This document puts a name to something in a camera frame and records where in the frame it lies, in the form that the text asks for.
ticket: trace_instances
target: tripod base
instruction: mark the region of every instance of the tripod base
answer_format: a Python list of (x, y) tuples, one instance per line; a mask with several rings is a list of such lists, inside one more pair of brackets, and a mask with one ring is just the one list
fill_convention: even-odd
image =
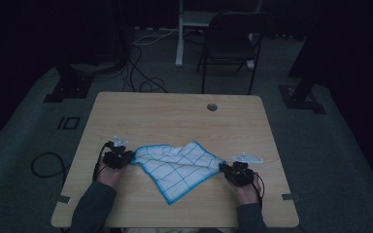
[(288, 109), (312, 110), (314, 114), (326, 115), (325, 109), (317, 102), (312, 92), (309, 93), (305, 100), (299, 101), (293, 98), (296, 86), (278, 85), (278, 87)]
[(70, 77), (61, 76), (51, 94), (47, 94), (44, 103), (61, 103), (63, 99), (85, 99), (92, 85), (93, 76), (75, 73), (74, 82)]

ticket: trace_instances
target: round hole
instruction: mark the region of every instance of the round hole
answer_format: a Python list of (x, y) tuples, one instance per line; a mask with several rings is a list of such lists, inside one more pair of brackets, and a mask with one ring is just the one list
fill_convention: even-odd
[(209, 111), (211, 111), (211, 112), (214, 112), (214, 111), (216, 111), (217, 109), (218, 109), (218, 106), (216, 105), (216, 104), (208, 104), (207, 105), (207, 109), (209, 110)]

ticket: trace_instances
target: hand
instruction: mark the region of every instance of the hand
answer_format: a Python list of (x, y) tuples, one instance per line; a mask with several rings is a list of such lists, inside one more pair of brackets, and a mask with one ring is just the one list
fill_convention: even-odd
[[(258, 195), (256, 195), (256, 191), (254, 190), (254, 187), (251, 184), (248, 184), (246, 186), (235, 186), (231, 182), (228, 182), (228, 183), (235, 190), (238, 203), (240, 206), (252, 204), (252, 203), (258, 203)], [(258, 182), (258, 173), (254, 173), (254, 185), (260, 193), (261, 186), (259, 185), (259, 182)]]
[(108, 166), (106, 166), (106, 164), (102, 161), (103, 158), (101, 157), (100, 161), (99, 161), (99, 171), (98, 171), (98, 177), (97, 177), (97, 181), (99, 183), (103, 183), (103, 184), (106, 184), (110, 187), (112, 187), (115, 191), (118, 191), (118, 184), (119, 184), (119, 181), (123, 175), (123, 173), (125, 173), (126, 171), (126, 167), (123, 167), (121, 169), (112, 169)]

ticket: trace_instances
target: wooden table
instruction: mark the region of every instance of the wooden table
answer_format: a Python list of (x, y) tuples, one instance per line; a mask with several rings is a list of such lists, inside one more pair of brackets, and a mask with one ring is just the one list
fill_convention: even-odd
[[(218, 109), (207, 110), (214, 103)], [(80, 198), (89, 187), (93, 167), (104, 143), (118, 135), (128, 140), (128, 150), (141, 146), (170, 144), (183, 147), (197, 141), (209, 152), (232, 164), (242, 151), (264, 159), (250, 164), (265, 182), (263, 216), (270, 227), (294, 227), (298, 215), (262, 101), (256, 96), (158, 93), (98, 94), (78, 146), (52, 225), (68, 227)], [(153, 180), (139, 165), (129, 165), (109, 227), (232, 227), (237, 226), (235, 195), (223, 174), (196, 187), (173, 205), (168, 205)]]

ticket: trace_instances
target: gray carpet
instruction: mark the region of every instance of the gray carpet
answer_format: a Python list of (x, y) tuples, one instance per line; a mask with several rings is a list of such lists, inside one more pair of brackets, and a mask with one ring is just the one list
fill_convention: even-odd
[[(146, 31), (137, 35), (150, 33), (165, 32)], [(186, 38), (202, 42), (202, 37), (193, 33)], [(313, 91), (327, 115), (288, 110), (282, 100), (278, 85), (299, 82), (287, 75), (302, 44), (292, 39), (266, 39), (253, 87), (253, 95), (263, 100), (289, 187), (300, 197), (295, 203), (300, 227), (270, 230), (373, 232), (373, 174), (329, 91), (318, 85)], [(166, 37), (140, 46), (143, 55), (137, 66), (148, 77), (162, 79), (168, 92), (199, 93), (201, 73), (195, 69), (201, 46), (186, 42), (184, 66), (177, 68), (176, 45), (176, 37)], [(134, 49), (131, 60), (135, 62), (139, 54)], [(0, 233), (59, 232), (51, 226), (51, 215), (62, 176), (40, 179), (32, 174), (30, 163), (38, 154), (49, 151), (59, 154), (66, 164), (71, 163), (97, 93), (132, 91), (124, 84), (131, 67), (128, 65), (121, 74), (97, 76), (86, 99), (67, 99), (58, 104), (43, 103), (59, 79), (57, 72), (49, 70), (36, 82), (0, 133)], [(78, 68), (99, 69), (86, 65)], [(209, 67), (206, 93), (245, 94), (251, 72), (234, 71), (233, 67)], [(137, 88), (143, 80), (134, 72)], [(58, 129), (63, 117), (79, 117), (78, 127)], [(38, 160), (35, 168), (42, 174), (50, 174), (58, 171), (60, 165), (54, 157), (47, 156)]]

